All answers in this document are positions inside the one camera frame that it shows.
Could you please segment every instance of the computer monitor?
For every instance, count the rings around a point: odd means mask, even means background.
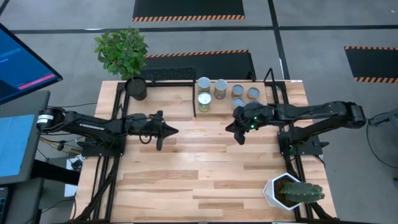
[[[62,76],[0,23],[0,105]]]

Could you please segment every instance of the gray floor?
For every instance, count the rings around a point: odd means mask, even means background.
[[[243,21],[131,22],[130,0],[10,0],[0,22],[19,29],[95,29],[125,27],[271,26],[267,1],[243,0]],[[396,0],[274,0],[280,26],[346,26],[398,24]],[[257,77],[273,67],[282,78],[273,31],[151,32],[144,34],[149,53],[248,49]],[[94,54],[97,34],[18,35],[29,47],[59,71],[65,80],[48,87],[51,105],[94,102],[103,80],[117,80],[102,69]],[[398,46],[398,30],[282,31],[291,79],[304,81],[310,104],[353,101],[366,116],[392,110],[398,105],[396,85],[354,82],[343,47]],[[94,114],[95,106],[76,108]],[[376,153],[398,166],[398,142],[388,125],[371,128]],[[343,220],[397,223],[398,171],[381,164],[366,142],[365,128],[339,129],[321,135],[330,141],[325,148],[327,175],[338,216]],[[41,146],[49,157],[64,156]],[[41,223],[67,220],[70,207],[42,215]]]

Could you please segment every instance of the white pot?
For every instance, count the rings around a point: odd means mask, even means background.
[[[268,180],[268,182],[267,182],[267,184],[266,184],[266,187],[264,188],[264,190],[262,191],[262,193],[263,193],[264,196],[266,197],[266,199],[267,199],[267,201],[268,201],[268,203],[269,203],[270,206],[272,206],[272,207],[279,207],[279,208],[281,208],[281,209],[290,211],[290,210],[294,209],[295,207],[299,206],[301,203],[298,203],[298,204],[294,205],[293,207],[286,207],[283,203],[281,203],[280,201],[278,201],[278,200],[275,198],[275,193],[274,193],[274,192],[275,192],[275,191],[274,191],[274,183],[275,183],[275,181],[277,181],[277,180],[279,180],[280,178],[285,177],[285,176],[291,178],[294,182],[300,182],[299,180],[297,180],[295,177],[293,177],[293,176],[290,175],[289,173],[284,173],[284,174],[282,174],[282,175],[276,177],[275,179]]]

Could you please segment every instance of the hazard tape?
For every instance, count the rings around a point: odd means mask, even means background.
[[[205,21],[205,20],[228,20],[244,19],[244,15],[214,15],[214,16],[149,16],[134,17],[133,22],[165,22],[165,21]]]
[[[357,82],[398,83],[398,78],[355,77]]]
[[[362,50],[398,50],[398,47],[359,47],[359,46],[345,46],[344,49],[362,49]]]
[[[156,55],[145,55],[145,58],[178,57],[178,56],[191,56],[191,55],[212,55],[212,54],[233,54],[233,53],[250,53],[250,50],[219,50],[219,51],[211,51],[211,52],[156,54]]]

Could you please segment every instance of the wooden table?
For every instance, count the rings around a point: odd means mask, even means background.
[[[261,90],[260,103],[273,103],[271,88],[265,88],[262,81],[229,80],[229,83],[241,83],[245,90],[256,86]],[[110,119],[117,84],[116,81],[103,82],[95,116]],[[290,104],[307,105],[301,81],[285,81],[285,84]],[[128,114],[163,110],[167,124],[180,132],[165,139],[160,152],[155,149],[156,141],[143,145],[137,136],[127,137],[126,151],[119,164],[111,222],[295,220],[293,211],[269,206],[262,194],[269,179],[286,172],[284,159],[279,154],[278,127],[266,126],[246,133],[245,145],[238,145],[233,133],[224,130],[233,121],[232,109],[217,110],[220,104],[231,104],[230,91],[231,88],[222,102],[213,98],[210,112],[197,111],[196,118],[193,117],[192,87],[149,87],[144,101],[130,99]],[[295,125],[311,123],[299,121]],[[97,159],[91,157],[84,161],[76,194],[77,214],[91,200]],[[324,189],[326,197],[319,204],[335,216],[323,164],[313,156],[302,156],[302,160],[307,182]],[[107,196],[106,192],[100,217],[104,217]]]

